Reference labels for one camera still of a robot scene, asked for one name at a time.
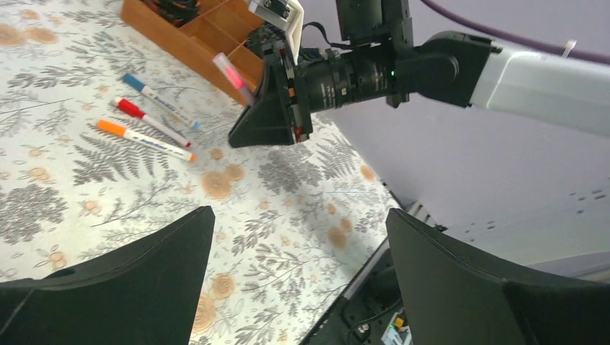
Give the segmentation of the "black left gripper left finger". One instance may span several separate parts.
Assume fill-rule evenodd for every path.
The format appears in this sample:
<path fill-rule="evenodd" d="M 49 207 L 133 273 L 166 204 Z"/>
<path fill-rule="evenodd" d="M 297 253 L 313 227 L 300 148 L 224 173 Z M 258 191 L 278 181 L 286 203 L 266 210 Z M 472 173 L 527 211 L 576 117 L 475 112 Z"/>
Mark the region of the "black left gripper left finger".
<path fill-rule="evenodd" d="M 187 344 L 215 215 L 161 230 L 42 279 L 1 284 L 3 344 Z"/>

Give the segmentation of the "white pen red tip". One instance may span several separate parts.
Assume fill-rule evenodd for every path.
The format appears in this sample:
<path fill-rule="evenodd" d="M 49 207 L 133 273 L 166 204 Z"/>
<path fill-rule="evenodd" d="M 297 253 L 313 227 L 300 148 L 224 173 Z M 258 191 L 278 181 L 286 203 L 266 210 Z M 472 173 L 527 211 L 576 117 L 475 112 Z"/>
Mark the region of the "white pen red tip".
<path fill-rule="evenodd" d="M 179 143 L 179 145 L 181 145 L 182 147 L 191 147 L 191 142 L 187 140 L 187 138 L 185 138 L 178 132 L 173 131 L 166 125 L 161 124 L 159 121 L 146 114 L 138 106 L 128 101 L 127 99 L 121 97 L 114 97 L 112 103 L 125 114 L 148 123 L 150 126 L 154 127 L 158 131 L 164 133 L 165 135 L 173 139 L 175 142 Z"/>
<path fill-rule="evenodd" d="M 113 122 L 107 121 L 107 120 L 99 120 L 96 124 L 97 129 L 103 131 L 103 132 L 107 132 L 110 134 L 114 134 L 118 137 L 122 137 L 124 139 L 128 139 L 130 141 L 136 142 L 138 144 L 144 145 L 146 147 L 149 147 L 151 149 L 157 150 L 159 152 L 163 152 L 167 155 L 171 155 L 174 157 L 177 157 L 179 159 L 182 159 L 184 161 L 187 162 L 195 162 L 196 161 L 196 156 L 195 154 L 185 150 L 185 149 L 181 149 L 179 147 L 175 147 L 173 145 L 167 144 L 165 142 L 162 142 L 158 139 L 154 139 L 152 137 L 149 137 L 147 135 L 141 134 L 139 132 L 136 132 L 134 130 L 128 129 L 124 126 L 115 124 Z"/>

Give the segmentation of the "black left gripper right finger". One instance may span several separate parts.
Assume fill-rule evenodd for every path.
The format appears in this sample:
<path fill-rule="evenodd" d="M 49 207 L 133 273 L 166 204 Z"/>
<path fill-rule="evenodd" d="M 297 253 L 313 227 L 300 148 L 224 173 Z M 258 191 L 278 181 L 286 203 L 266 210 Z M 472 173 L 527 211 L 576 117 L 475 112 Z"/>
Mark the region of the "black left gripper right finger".
<path fill-rule="evenodd" d="M 415 344 L 607 344 L 609 285 L 496 257 L 398 208 L 388 242 Z"/>

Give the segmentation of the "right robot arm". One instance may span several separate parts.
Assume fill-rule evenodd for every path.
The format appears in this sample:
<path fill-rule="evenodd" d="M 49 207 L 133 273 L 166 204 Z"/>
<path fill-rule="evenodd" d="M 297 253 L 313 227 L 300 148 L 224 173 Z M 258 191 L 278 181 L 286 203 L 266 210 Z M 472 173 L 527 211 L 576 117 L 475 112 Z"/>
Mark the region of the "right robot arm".
<path fill-rule="evenodd" d="M 609 59 L 494 31 L 443 9 L 475 30 L 413 42 L 407 1 L 338 1 L 342 42 L 317 59 L 301 55 L 298 1 L 250 1 L 248 9 L 283 32 L 262 45 L 256 91 L 241 88 L 245 110 L 232 147 L 292 145 L 313 131 L 311 115 L 384 98 L 397 108 L 413 93 L 445 104 L 504 111 L 582 132 L 609 135 Z"/>

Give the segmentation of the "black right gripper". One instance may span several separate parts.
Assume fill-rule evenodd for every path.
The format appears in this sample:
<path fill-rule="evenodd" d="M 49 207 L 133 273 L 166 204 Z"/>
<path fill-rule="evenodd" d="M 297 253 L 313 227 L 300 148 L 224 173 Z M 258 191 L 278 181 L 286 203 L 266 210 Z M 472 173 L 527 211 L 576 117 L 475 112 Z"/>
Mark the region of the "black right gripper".
<path fill-rule="evenodd" d="M 230 147 L 287 146 L 313 132 L 304 79 L 293 62 L 286 38 L 276 29 L 262 39 L 263 79 L 255 103 L 229 131 Z"/>

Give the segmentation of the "white pen blue tip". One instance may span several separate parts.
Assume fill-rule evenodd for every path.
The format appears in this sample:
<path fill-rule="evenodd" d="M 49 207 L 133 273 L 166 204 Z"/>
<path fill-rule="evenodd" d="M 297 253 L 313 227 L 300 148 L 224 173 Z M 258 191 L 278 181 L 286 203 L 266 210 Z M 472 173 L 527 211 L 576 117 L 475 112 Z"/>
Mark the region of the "white pen blue tip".
<path fill-rule="evenodd" d="M 170 101 L 164 99 L 156 90 L 149 87 L 148 84 L 143 83 L 138 78 L 133 76 L 131 73 L 125 73 L 121 77 L 122 81 L 125 82 L 128 86 L 132 87 L 148 99 L 150 99 L 154 104 L 159 106 L 161 109 L 169 113 L 170 115 L 177 118 L 179 121 L 184 123 L 190 129 L 199 129 L 200 123 L 195 120 L 192 116 L 188 116 L 184 113 L 179 107 L 172 104 Z"/>

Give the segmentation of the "pink pen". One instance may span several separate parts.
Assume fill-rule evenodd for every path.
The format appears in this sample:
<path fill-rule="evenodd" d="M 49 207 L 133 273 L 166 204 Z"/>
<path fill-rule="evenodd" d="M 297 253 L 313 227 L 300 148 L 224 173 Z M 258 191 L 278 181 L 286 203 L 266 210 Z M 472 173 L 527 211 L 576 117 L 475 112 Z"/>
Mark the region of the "pink pen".
<path fill-rule="evenodd" d="M 224 77 L 232 84 L 233 88 L 246 100 L 247 105 L 252 106 L 255 103 L 255 94 L 250 90 L 245 79 L 229 61 L 228 57 L 223 52 L 220 52 L 212 61 Z"/>

